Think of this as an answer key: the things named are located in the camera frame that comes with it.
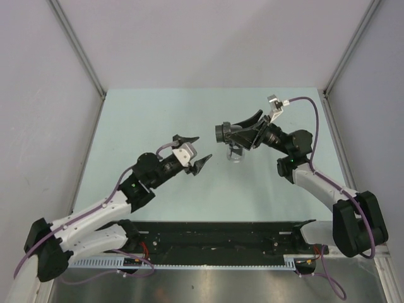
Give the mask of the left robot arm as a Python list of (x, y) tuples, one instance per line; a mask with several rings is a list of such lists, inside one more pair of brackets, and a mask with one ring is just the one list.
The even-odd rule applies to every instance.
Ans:
[(15, 269), (18, 275), (26, 261), (37, 262), (37, 278), (49, 282), (62, 275), (75, 261), (105, 251), (123, 249), (130, 253), (139, 244), (139, 232), (123, 217), (148, 204), (154, 190), (181, 172), (198, 175), (211, 158), (197, 159), (196, 137), (178, 134), (161, 146), (171, 149), (168, 157), (160, 153), (141, 154), (136, 163), (118, 178), (112, 192), (88, 208), (64, 218), (34, 221), (28, 233), (25, 256)]

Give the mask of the clear elbow fitting with grey nut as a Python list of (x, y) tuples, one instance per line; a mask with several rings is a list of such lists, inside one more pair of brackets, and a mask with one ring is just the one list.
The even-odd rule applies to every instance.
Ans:
[[(224, 131), (226, 133), (231, 133), (232, 131), (242, 129), (241, 126), (231, 124), (229, 122), (224, 123)], [(241, 145), (236, 143), (234, 140), (227, 140), (227, 159), (233, 163), (239, 163), (244, 159), (244, 149)]]

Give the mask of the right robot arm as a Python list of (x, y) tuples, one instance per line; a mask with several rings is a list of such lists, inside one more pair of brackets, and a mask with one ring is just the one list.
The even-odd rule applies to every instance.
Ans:
[(297, 226), (291, 237), (292, 248), (306, 253), (314, 244), (335, 246), (346, 257), (375, 252), (389, 239), (376, 196), (370, 191), (358, 192), (342, 186), (315, 169), (309, 159), (313, 152), (313, 135), (300, 129), (285, 133), (259, 110), (249, 119), (215, 128), (216, 140), (229, 147), (252, 150), (266, 145), (285, 154), (277, 160), (280, 177), (305, 189), (332, 213), (330, 221), (309, 220)]

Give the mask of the dark grey threaded ring nut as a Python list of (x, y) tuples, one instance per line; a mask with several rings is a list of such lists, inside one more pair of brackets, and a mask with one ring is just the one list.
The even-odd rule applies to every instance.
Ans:
[(227, 130), (228, 123), (223, 122), (222, 124), (215, 126), (215, 138), (217, 143), (225, 142), (225, 133)]

